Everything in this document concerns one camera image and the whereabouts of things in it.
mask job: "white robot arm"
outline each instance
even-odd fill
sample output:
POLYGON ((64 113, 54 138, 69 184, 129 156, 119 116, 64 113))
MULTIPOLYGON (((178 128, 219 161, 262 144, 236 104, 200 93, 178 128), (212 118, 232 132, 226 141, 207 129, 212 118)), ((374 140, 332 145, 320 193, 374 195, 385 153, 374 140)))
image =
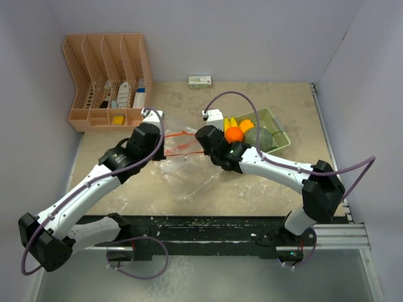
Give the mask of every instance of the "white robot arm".
POLYGON ((296 167, 297 171, 278 167, 262 159, 255 147, 241 142, 228 143, 222 131, 224 118, 220 110, 202 112, 206 126, 199 129, 196 139, 215 165, 226 171, 261 176, 287 186, 302 195, 303 205, 292 211, 284 221, 284 229, 299 236, 315 223, 332 221, 345 192, 337 176, 318 177, 300 172, 331 172, 332 167, 319 160, 316 165, 291 162, 270 154, 273 162, 296 167))
MULTIPOLYGON (((146 158, 160 140, 159 118, 152 112, 146 112, 144 115, 143 122, 133 131, 132 136, 107 150, 91 172, 70 192, 36 216, 26 213, 18 220, 21 242, 25 247, 35 231, 49 220, 29 249, 32 256, 46 271, 59 268, 73 253, 97 243, 113 241, 125 231, 126 223, 116 213, 85 225, 76 223, 103 196, 123 184, 129 177, 139 173, 146 165, 144 162, 133 169, 129 168, 116 175, 113 173, 146 158), (83 186, 85 189, 76 194, 77 189, 83 186), (54 213, 55 209, 67 200, 68 203, 54 213)), ((164 158, 164 144, 162 144, 153 160, 164 158)))

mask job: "beige table surface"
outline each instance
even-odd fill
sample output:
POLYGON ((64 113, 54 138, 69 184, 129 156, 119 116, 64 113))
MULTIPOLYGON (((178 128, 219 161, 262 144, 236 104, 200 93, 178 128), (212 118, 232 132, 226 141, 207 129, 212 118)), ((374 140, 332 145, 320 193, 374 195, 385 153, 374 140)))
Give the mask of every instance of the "beige table surface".
MULTIPOLYGON (((313 164, 318 159, 331 162, 308 83, 215 82, 212 89, 196 90, 189 89, 185 82, 156 82, 153 89, 157 109, 194 128, 204 125, 201 111, 218 93, 244 92, 258 109, 271 108, 288 133, 292 144, 282 157, 313 164)), ((212 107, 220 108, 224 116, 252 111, 248 103, 236 95, 223 96, 212 107)), ((129 132, 85 133, 71 186, 85 177, 107 149, 129 136, 129 132)), ((218 173, 214 166, 211 169, 212 173, 218 173)), ((188 181, 189 186, 194 186, 194 179, 188 181)), ((285 216, 302 204, 301 195, 285 186, 262 177, 225 171, 190 200, 177 199, 173 193, 160 170, 154 164, 148 164, 105 196, 88 214, 106 215, 116 211, 121 215, 285 216)), ((341 206, 336 214, 344 215, 341 206)))

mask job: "green fruit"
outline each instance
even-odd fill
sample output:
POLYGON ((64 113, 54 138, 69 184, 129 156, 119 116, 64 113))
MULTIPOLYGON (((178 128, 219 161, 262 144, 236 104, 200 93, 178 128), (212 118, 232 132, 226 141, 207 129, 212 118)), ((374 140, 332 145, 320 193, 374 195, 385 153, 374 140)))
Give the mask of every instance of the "green fruit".
MULTIPOLYGON (((258 134, 258 128, 253 127, 245 133, 244 142, 250 144, 252 147, 256 146, 256 136, 258 134)), ((269 152, 273 146, 273 136, 270 131, 260 127, 259 134, 259 149, 263 152, 269 152)))

